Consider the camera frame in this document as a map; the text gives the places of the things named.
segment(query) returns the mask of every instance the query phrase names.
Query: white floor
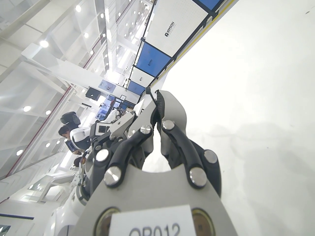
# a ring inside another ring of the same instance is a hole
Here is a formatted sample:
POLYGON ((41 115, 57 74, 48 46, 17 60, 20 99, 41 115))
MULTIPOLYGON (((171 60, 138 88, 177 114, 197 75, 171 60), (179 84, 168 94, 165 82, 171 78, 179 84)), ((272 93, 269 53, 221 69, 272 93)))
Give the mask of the white floor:
MULTIPOLYGON (((315 0, 240 0, 164 83, 239 235, 315 234, 314 47, 315 0)), ((169 168, 156 150, 146 166, 169 168)))

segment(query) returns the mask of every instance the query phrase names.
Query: joyson logo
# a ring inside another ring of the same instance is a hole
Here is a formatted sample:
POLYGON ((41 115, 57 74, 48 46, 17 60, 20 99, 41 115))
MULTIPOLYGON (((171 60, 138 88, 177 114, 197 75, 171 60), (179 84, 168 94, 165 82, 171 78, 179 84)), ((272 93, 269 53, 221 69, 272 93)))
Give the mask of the joyson logo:
POLYGON ((170 24, 169 28, 167 29, 164 35, 168 37, 172 33, 175 26, 176 26, 175 23, 172 21, 172 23, 170 24))

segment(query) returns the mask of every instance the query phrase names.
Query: yellow stripe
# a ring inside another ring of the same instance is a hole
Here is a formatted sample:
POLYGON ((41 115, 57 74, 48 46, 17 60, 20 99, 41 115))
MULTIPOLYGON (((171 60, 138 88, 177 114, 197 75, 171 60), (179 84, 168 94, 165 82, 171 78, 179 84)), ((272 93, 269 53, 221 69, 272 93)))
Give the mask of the yellow stripe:
MULTIPOLYGON (((219 16, 222 15, 222 14, 226 11, 226 9, 227 9, 228 7, 230 7, 230 5, 231 5, 234 1, 235 1, 235 0, 231 0, 231 1, 227 4, 227 6, 226 6, 225 8, 223 8, 221 11, 219 11, 217 17, 215 17, 215 19, 214 19, 213 21, 211 21, 211 22, 209 23, 209 25, 207 25, 207 26, 199 33, 199 35, 193 40, 193 42, 190 43, 190 44, 179 54, 179 56, 177 57, 177 59, 176 59, 173 63, 171 63, 171 64, 166 68, 166 71, 164 71, 164 72, 159 76, 159 79, 160 79, 163 75, 165 75, 165 74, 172 68, 172 66, 174 66, 174 64, 176 64, 176 62, 177 62, 178 60, 180 60, 180 59, 182 58, 183 54, 185 54, 185 52, 186 52, 191 46, 193 46, 193 45, 197 42, 197 40, 200 38, 200 36, 201 36, 211 25, 213 25, 213 24, 216 22, 216 19, 218 19, 219 16)), ((151 86, 154 86, 154 85, 157 83, 157 81, 158 81, 158 80, 155 80, 155 81, 151 84, 151 86)))

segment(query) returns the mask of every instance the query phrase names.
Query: silver bolt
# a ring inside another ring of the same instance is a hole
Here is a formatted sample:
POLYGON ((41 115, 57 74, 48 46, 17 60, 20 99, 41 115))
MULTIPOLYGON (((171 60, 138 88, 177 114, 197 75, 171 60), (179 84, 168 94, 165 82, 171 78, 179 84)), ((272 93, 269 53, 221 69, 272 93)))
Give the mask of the silver bolt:
POLYGON ((200 167, 193 167, 189 171, 190 180, 198 187, 203 187, 207 183, 207 175, 200 167))
POLYGON ((107 186, 116 184, 121 178, 121 170, 117 166, 111 166, 106 170, 104 175, 104 182, 107 186))
POLYGON ((140 128, 140 132, 141 132, 142 134, 145 134, 145 135, 149 134, 149 133, 151 132, 151 127, 150 127, 150 125, 143 125, 143 126, 140 128))
POLYGON ((103 162, 103 161, 105 161, 105 160, 107 159, 108 154, 109 154, 109 152, 108 152, 107 149, 102 149, 102 150, 100 150, 100 151, 97 153, 97 155, 96 155, 96 160, 97 160, 98 162, 103 162))
POLYGON ((214 153, 212 150, 209 150, 209 149, 206 149, 204 151, 204 156, 206 160, 211 164, 215 164, 218 160, 216 153, 214 153))
POLYGON ((166 130, 172 130, 174 128, 175 124, 171 120, 166 120, 163 122, 163 128, 166 130))

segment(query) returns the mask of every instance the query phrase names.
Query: person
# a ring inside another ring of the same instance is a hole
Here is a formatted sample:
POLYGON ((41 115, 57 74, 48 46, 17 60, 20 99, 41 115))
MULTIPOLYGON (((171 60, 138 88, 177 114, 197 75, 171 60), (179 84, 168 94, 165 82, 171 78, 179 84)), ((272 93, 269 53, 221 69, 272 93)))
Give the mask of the person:
MULTIPOLYGON (((69 130, 69 128, 66 125, 62 126, 59 129, 58 133, 59 133, 60 136, 66 138, 67 140, 71 140, 71 138, 70 138, 70 130, 69 130)), ((76 150, 76 151, 72 152, 72 154, 74 154, 74 155, 82 155, 82 153, 79 150, 76 150)))

